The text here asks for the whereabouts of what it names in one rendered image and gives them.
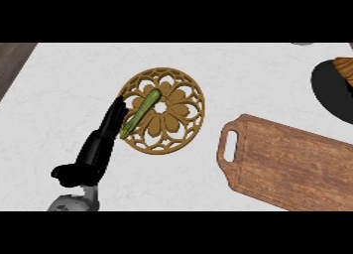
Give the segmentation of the golden brown croissant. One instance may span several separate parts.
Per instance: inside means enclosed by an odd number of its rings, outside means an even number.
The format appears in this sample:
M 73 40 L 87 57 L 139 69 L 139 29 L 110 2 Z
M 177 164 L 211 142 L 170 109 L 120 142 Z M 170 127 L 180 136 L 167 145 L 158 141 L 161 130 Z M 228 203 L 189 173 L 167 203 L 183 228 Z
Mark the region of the golden brown croissant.
M 338 73 L 353 86 L 353 58 L 337 58 L 332 63 Z

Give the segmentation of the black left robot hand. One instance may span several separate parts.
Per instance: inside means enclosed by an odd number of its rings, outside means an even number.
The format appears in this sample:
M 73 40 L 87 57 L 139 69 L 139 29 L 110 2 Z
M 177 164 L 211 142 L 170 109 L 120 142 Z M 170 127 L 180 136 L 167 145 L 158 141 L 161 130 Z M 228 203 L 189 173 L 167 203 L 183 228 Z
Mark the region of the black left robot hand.
M 127 112 L 126 102 L 118 96 L 108 108 L 99 128 L 89 135 L 77 161 L 55 167 L 52 171 L 52 177 L 59 180 L 65 188 L 98 185 L 107 171 L 114 140 Z

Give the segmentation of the round ornate wooden trivet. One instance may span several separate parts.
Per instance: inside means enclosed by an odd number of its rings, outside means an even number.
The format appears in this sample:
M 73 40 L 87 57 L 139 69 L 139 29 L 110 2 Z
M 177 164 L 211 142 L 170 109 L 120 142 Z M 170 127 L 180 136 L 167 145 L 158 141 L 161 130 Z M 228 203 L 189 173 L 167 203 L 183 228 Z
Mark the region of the round ornate wooden trivet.
M 154 89 L 158 101 L 124 141 L 139 152 L 166 155 L 180 150 L 198 135 L 206 119 L 206 97 L 188 73 L 172 67 L 151 68 L 129 80 L 118 93 L 129 108 L 124 123 L 135 118 Z

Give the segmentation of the black pan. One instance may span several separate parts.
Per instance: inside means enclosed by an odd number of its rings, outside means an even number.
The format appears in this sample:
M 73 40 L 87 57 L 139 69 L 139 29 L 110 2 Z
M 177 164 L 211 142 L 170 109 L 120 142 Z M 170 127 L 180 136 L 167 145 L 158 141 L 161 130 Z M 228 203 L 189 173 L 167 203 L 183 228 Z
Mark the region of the black pan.
M 332 60 L 315 67 L 310 83 L 316 99 L 325 109 L 353 125 L 353 86 L 338 73 Z

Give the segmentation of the brown wooden cutting board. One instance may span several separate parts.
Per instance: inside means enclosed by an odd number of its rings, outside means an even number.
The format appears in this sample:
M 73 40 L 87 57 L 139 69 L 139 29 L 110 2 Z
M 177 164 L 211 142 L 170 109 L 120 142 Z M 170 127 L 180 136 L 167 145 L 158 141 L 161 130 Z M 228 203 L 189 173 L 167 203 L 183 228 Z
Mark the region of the brown wooden cutting board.
M 353 145 L 250 114 L 225 125 L 217 161 L 234 191 L 288 210 L 353 211 Z

